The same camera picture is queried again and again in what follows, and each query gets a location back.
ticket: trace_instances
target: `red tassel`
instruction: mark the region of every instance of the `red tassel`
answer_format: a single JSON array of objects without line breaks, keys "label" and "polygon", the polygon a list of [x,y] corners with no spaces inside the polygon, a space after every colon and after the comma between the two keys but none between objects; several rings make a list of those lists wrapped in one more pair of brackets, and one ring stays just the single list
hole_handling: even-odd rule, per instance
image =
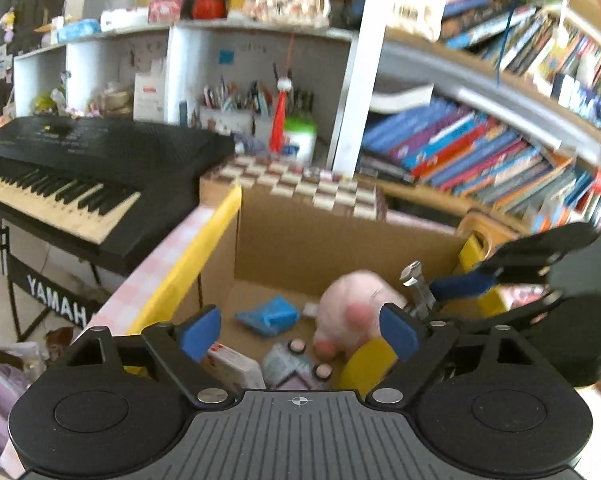
[{"label": "red tassel", "polygon": [[272,135],[269,138],[269,150],[274,153],[282,151],[285,130],[285,107],[287,94],[292,90],[292,80],[286,77],[278,79],[278,102],[276,103],[276,114],[272,125]]}]

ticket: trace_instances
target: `blue crumpled wrapper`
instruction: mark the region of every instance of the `blue crumpled wrapper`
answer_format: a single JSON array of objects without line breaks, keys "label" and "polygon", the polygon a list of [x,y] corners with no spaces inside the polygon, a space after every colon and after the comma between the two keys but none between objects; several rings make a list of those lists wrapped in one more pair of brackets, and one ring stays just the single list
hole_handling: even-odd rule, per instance
[{"label": "blue crumpled wrapper", "polygon": [[292,329],[299,317],[298,310],[281,296],[276,296],[253,310],[236,314],[240,322],[266,337],[273,337]]}]

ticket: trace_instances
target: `checkered board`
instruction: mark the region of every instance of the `checkered board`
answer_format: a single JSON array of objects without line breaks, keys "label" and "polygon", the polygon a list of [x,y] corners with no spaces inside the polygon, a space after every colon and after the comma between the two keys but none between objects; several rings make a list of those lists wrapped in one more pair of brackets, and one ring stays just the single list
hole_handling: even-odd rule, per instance
[{"label": "checkered board", "polygon": [[236,155],[202,179],[247,189],[268,188],[271,194],[342,216],[385,218],[382,195],[373,184],[343,178],[327,170],[295,166],[285,160]]}]

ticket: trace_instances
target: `pig plush toy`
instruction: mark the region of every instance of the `pig plush toy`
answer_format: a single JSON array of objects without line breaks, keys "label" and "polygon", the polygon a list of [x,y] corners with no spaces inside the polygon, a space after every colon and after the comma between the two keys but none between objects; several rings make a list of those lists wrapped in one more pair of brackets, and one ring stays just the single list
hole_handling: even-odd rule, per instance
[{"label": "pig plush toy", "polygon": [[320,298],[315,316],[315,353],[324,360],[340,352],[350,357],[367,341],[379,337],[378,315],[385,303],[404,308],[407,300],[369,270],[341,276]]}]

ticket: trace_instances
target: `white shelf post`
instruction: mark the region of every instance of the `white shelf post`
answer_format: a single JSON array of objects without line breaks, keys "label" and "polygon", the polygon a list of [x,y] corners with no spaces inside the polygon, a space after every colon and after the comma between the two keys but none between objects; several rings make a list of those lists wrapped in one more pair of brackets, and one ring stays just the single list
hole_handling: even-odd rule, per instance
[{"label": "white shelf post", "polygon": [[366,0],[353,63],[347,67],[345,82],[350,81],[344,105],[343,120],[337,141],[332,141],[330,160],[333,170],[352,176],[360,152],[371,94],[376,82],[380,51],[385,39],[385,26],[393,6],[392,0]]}]

